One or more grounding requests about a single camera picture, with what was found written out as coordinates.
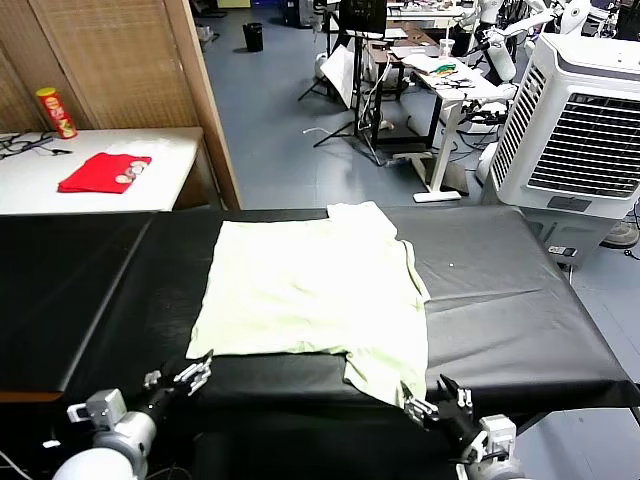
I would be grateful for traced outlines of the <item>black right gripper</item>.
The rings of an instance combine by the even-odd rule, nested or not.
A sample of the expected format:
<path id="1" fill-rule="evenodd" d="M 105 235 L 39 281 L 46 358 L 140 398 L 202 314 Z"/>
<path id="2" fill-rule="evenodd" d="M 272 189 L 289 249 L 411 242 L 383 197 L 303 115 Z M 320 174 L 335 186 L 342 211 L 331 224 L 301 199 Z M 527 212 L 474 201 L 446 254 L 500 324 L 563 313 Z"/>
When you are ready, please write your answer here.
<path id="1" fill-rule="evenodd" d="M 440 375 L 438 385 L 453 400 L 434 405 L 414 396 L 402 382 L 404 412 L 421 427 L 442 433 L 453 450 L 465 450 L 481 432 L 469 410 L 473 407 L 472 391 L 444 374 Z"/>

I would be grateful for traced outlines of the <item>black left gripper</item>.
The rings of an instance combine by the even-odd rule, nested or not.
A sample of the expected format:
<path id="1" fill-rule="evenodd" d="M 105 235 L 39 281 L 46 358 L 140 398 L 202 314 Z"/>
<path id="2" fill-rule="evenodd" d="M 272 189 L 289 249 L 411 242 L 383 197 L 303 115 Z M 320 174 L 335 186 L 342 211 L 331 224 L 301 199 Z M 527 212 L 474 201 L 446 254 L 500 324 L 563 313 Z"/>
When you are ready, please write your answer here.
<path id="1" fill-rule="evenodd" d="M 208 382 L 213 353 L 213 350 L 209 350 L 175 376 L 163 376 L 160 370 L 146 373 L 138 411 L 158 424 L 174 399 L 193 396 Z"/>

